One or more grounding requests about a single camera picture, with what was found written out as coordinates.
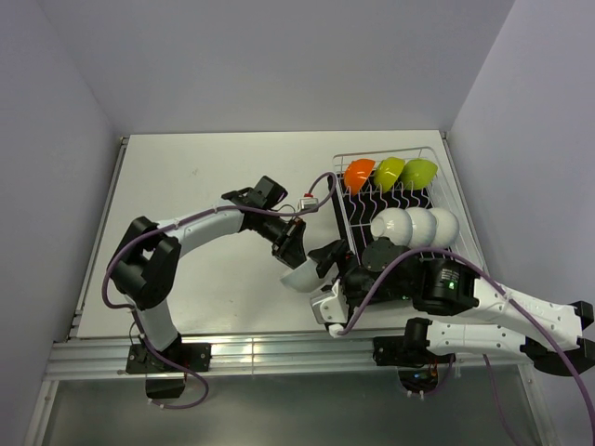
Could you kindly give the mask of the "orange bowl white inside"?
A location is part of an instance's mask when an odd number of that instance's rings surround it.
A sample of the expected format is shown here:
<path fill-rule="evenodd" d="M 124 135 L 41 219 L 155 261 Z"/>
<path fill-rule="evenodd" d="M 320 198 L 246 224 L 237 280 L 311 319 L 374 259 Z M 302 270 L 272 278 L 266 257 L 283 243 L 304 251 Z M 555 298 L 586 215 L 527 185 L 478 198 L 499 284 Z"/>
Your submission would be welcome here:
<path fill-rule="evenodd" d="M 343 183 L 350 196 L 356 195 L 375 168 L 376 162 L 367 158 L 352 161 L 343 174 Z"/>

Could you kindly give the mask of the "green bowl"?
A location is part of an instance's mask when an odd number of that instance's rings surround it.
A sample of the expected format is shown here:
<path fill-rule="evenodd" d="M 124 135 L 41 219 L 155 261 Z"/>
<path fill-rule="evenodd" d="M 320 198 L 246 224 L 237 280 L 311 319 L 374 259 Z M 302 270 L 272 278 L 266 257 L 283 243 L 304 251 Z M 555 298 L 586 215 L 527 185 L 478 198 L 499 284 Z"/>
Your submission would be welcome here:
<path fill-rule="evenodd" d="M 405 160 L 396 157 L 384 159 L 374 174 L 374 184 L 382 192 L 389 191 L 399 179 L 405 166 Z"/>
<path fill-rule="evenodd" d="M 399 181 L 407 190 L 422 190 L 431 184 L 437 172 L 436 163 L 427 159 L 412 159 L 404 165 Z"/>

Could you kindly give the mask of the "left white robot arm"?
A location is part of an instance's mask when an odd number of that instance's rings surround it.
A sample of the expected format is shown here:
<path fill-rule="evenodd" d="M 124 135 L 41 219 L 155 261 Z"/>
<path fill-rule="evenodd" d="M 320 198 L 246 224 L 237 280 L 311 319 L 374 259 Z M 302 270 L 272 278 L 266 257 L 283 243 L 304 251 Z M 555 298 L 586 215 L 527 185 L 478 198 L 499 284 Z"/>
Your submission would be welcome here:
<path fill-rule="evenodd" d="M 181 359 L 181 335 L 172 322 L 167 296 L 178 263 L 190 251 L 223 236 L 252 230 L 271 243 L 271 254 L 291 269 L 307 261 L 303 245 L 305 222 L 294 216 L 284 220 L 272 211 L 286 189 L 270 177 L 253 188 L 233 190 L 218 204 L 179 221 L 157 223 L 141 216 L 133 220 L 120 242 L 103 281 L 128 299 L 141 331 L 151 346 L 148 361 L 160 371 L 170 371 Z"/>

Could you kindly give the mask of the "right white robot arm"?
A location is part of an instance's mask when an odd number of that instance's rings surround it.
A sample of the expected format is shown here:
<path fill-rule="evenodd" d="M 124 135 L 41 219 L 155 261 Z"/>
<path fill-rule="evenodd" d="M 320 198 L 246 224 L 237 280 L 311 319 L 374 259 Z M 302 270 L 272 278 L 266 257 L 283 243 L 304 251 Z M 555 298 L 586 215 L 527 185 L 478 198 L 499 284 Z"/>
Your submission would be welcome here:
<path fill-rule="evenodd" d="M 545 374 L 582 374 L 594 366 L 583 332 L 594 322 L 590 303 L 559 305 L 496 283 L 462 256 L 441 248 L 408 248 L 382 237 L 361 256 L 343 240 L 312 250 L 317 275 L 338 274 L 312 300 L 333 337 L 352 328 L 368 306 L 409 302 L 417 314 L 401 335 L 373 340 L 379 366 L 420 367 L 461 354 L 529 360 Z"/>

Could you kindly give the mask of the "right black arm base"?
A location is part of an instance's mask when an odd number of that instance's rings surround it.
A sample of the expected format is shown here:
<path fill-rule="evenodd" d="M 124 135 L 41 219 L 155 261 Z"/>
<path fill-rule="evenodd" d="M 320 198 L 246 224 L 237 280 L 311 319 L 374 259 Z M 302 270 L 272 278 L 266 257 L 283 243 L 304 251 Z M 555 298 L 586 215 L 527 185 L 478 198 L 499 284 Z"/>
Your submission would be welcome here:
<path fill-rule="evenodd" d="M 426 348 L 407 347 L 403 335 L 377 336 L 373 340 L 372 359 L 378 367 L 395 367 L 401 385 L 413 393 L 430 392 L 440 384 L 439 366 L 450 371 L 454 354 L 436 355 Z"/>

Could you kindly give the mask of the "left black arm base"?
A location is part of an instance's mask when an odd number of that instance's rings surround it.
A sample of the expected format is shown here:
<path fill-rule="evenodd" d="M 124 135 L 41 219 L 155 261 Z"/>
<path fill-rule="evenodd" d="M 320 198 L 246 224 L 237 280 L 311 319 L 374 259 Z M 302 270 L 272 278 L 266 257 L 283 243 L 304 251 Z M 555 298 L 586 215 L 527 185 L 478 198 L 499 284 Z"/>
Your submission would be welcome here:
<path fill-rule="evenodd" d="M 176 363 L 197 372 L 207 372 L 211 360 L 211 345 L 209 343 L 181 344 Z M 181 378 L 152 377 L 153 374 L 179 373 L 175 367 L 157 359 L 145 346 L 135 344 L 128 351 L 126 374 L 145 376 L 145 393 L 153 400 L 175 400 L 179 398 L 186 387 L 187 375 Z"/>

